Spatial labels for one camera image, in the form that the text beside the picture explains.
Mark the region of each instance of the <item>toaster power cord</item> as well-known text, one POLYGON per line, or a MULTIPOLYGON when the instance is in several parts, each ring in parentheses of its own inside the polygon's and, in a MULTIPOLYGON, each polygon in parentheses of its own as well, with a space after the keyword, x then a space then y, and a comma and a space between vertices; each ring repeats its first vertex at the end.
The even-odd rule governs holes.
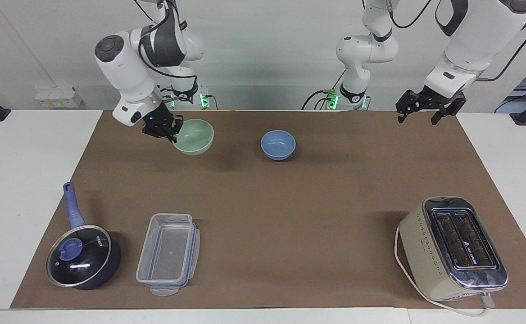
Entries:
POLYGON ((481 296, 481 301, 483 302, 483 305, 485 306, 485 308, 479 314, 473 314, 473 313, 469 313, 469 312, 464 312, 462 310, 458 310, 456 308, 445 306, 445 305, 443 305, 441 303, 438 303, 437 301, 428 299, 419 290, 419 287, 417 287, 417 285, 415 284, 415 281, 413 281, 413 279, 411 279, 411 276, 409 275, 409 273, 407 272, 407 270, 403 266, 403 263, 401 263, 401 261, 399 260, 399 256, 397 255, 397 243, 398 242, 399 242, 399 227, 397 227, 397 231, 395 231, 395 260, 397 260, 397 263, 399 263, 399 266, 401 267, 401 270, 403 270, 403 273, 405 273, 405 276, 407 277, 407 279, 409 279, 409 282, 411 283, 411 285, 413 285, 413 288, 415 288, 417 293, 419 293, 419 295, 421 295, 421 297, 423 297, 423 299, 427 300, 431 304, 434 304, 435 306, 439 306, 441 308, 445 308, 446 310, 449 310, 449 311, 452 311, 452 312, 456 312, 457 314, 461 314, 461 315, 465 315, 465 316, 471 316, 471 317, 482 317, 482 316, 485 316, 487 314, 487 311, 490 308, 495 308, 495 304, 493 303, 493 300, 491 299, 491 294, 489 294, 489 293, 486 293, 483 296, 481 296))

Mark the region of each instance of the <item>bowl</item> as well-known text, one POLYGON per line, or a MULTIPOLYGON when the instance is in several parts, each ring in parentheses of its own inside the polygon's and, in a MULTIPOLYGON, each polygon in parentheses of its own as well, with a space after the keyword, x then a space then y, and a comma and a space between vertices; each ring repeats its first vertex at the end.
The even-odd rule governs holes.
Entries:
POLYGON ((295 138, 284 130, 272 130, 261 138, 261 149, 271 160, 282 161, 289 158, 295 147, 295 138))
POLYGON ((215 132, 213 126, 203 119, 190 119, 183 123, 181 131, 176 135, 177 143, 173 144, 181 153, 200 155, 211 147, 215 132))

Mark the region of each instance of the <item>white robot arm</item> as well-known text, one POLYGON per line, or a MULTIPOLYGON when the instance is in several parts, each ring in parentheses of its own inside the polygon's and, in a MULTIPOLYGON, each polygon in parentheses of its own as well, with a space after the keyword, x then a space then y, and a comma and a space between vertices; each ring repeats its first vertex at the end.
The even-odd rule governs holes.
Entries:
POLYGON ((442 0, 435 18, 451 42, 425 79, 423 90, 418 94, 407 90, 395 105, 399 123, 422 109, 438 109, 433 125, 456 115, 466 102, 463 90, 526 27, 526 0, 442 0), (446 23, 438 16, 444 11, 452 12, 446 23))
POLYGON ((143 119, 143 133, 176 142, 183 117, 168 110, 147 68, 170 77, 175 99, 193 104, 200 97, 199 85, 186 62, 201 59, 204 45, 187 30, 187 22, 181 20, 175 0, 143 1, 156 4, 162 20, 156 25, 120 31, 101 39, 95 48, 95 58, 121 94, 113 117, 127 126, 143 119))
MULTIPOLYGON (((391 3, 397 6, 399 0, 391 3)), ((371 32, 369 36, 345 37, 337 44, 337 58, 345 65, 343 82, 336 87, 339 109, 360 109, 371 78, 364 65, 390 62, 399 51, 386 0, 366 2, 363 24, 371 32)))

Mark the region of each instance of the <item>white table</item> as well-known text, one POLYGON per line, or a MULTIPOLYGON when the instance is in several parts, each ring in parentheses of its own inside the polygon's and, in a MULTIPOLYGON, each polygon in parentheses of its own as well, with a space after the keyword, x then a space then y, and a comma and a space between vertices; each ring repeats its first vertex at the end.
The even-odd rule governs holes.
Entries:
MULTIPOLYGON (((526 322, 526 310, 471 319, 445 310, 8 310, 84 152, 100 111, 13 111, 0 123, 0 323, 378 323, 526 322)), ((507 115, 458 116, 526 236, 526 127, 507 115)))

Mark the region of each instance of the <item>green bowl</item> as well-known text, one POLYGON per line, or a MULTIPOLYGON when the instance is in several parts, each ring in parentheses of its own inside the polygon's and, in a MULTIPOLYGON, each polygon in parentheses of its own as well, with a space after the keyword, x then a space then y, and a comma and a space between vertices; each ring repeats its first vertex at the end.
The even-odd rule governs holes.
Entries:
POLYGON ((214 136, 213 126, 207 121, 190 119, 183 123, 174 146, 183 154, 200 155, 211 147, 214 136))

